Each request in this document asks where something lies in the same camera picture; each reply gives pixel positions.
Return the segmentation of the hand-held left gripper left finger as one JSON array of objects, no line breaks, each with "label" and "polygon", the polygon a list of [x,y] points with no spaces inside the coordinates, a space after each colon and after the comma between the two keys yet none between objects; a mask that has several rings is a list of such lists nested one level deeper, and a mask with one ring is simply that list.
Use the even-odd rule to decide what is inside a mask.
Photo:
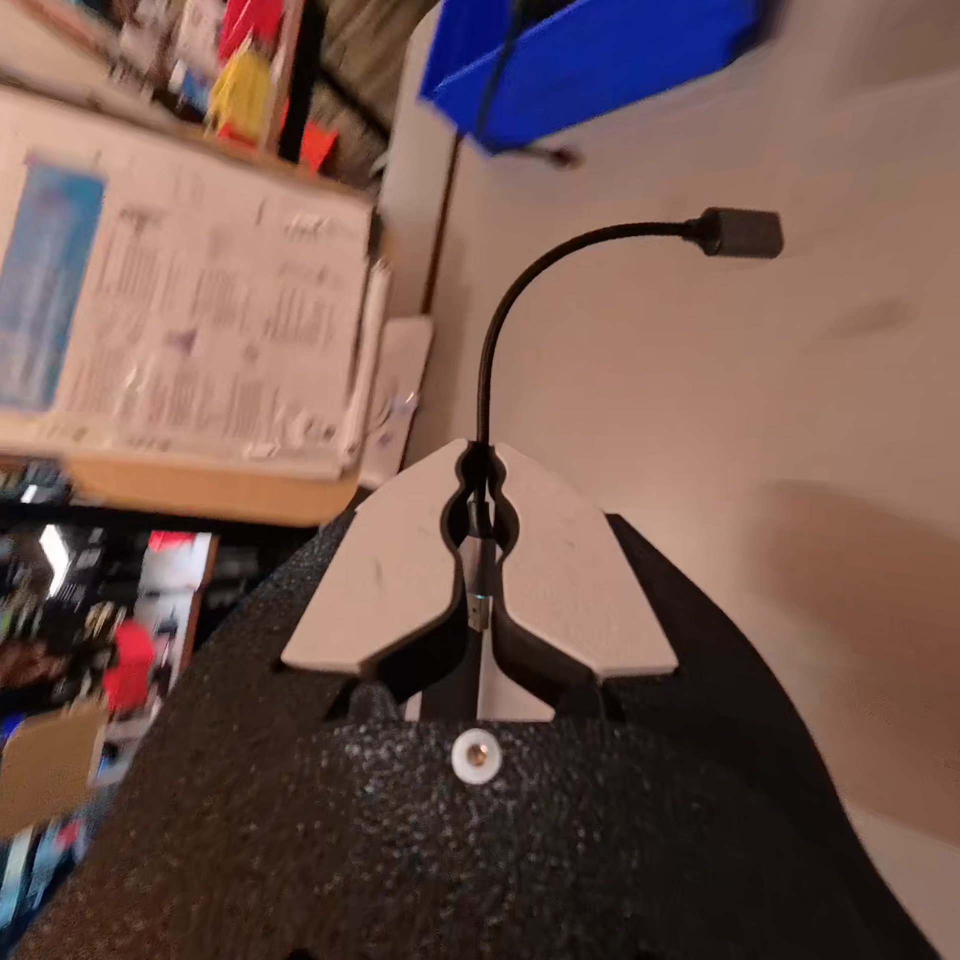
[{"label": "hand-held left gripper left finger", "polygon": [[359,506],[280,656],[283,666],[369,676],[453,612],[463,575],[444,522],[469,450],[464,438],[450,441]]}]

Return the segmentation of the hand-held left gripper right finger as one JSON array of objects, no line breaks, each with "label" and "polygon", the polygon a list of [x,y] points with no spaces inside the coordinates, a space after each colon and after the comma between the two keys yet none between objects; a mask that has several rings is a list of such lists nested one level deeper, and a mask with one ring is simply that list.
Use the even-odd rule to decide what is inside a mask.
[{"label": "hand-held left gripper right finger", "polygon": [[672,673],[678,657],[603,511],[509,445],[495,453],[518,521],[502,558],[510,622],[602,681]]}]

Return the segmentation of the cluttered storage shelf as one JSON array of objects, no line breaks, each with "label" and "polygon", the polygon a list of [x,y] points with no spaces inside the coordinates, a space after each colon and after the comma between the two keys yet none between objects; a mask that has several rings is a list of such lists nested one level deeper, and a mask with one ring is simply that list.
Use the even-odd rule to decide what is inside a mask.
[{"label": "cluttered storage shelf", "polygon": [[44,463],[2,471],[2,749],[25,720],[101,701],[86,800],[2,840],[2,931],[32,918],[85,857],[194,644],[219,537],[142,523],[54,522],[71,501]]}]

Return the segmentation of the cardboard box with paper label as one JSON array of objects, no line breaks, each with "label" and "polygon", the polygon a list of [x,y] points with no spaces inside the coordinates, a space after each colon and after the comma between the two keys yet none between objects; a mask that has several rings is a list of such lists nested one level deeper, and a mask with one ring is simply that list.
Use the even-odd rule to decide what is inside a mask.
[{"label": "cardboard box with paper label", "polygon": [[31,89],[17,77],[2,78],[2,160],[19,148],[52,151],[85,161],[95,155],[108,164],[172,163],[177,169],[198,170],[218,182],[236,174],[282,185],[307,186],[363,197],[373,207],[370,270],[365,300],[363,339],[359,351],[360,385],[369,391],[358,407],[359,445],[352,466],[329,480],[254,474],[227,469],[203,469],[160,460],[116,460],[70,457],[66,461],[36,455],[65,467],[79,490],[111,506],[182,514],[196,518],[309,526],[335,516],[358,488],[358,468],[365,446],[367,415],[378,364],[380,330],[389,298],[390,268],[378,261],[374,203],[362,194],[298,171],[281,161],[264,161],[242,150],[215,147],[195,135],[174,134],[171,128],[136,124],[123,112],[91,108],[56,89]]}]

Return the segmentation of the brown cardboard box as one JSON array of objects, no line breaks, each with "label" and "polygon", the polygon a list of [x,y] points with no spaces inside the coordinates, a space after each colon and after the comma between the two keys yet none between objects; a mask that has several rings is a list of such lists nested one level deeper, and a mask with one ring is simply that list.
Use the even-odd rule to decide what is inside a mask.
[{"label": "brown cardboard box", "polygon": [[1,839],[77,809],[90,793],[108,712],[85,701],[23,721],[1,762]]}]

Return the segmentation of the blue plastic bin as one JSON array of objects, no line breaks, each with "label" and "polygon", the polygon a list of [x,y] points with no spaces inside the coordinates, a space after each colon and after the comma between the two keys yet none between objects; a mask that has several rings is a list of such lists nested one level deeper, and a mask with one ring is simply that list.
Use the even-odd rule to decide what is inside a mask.
[{"label": "blue plastic bin", "polygon": [[444,1],[419,96],[489,155],[731,65],[778,2]]}]

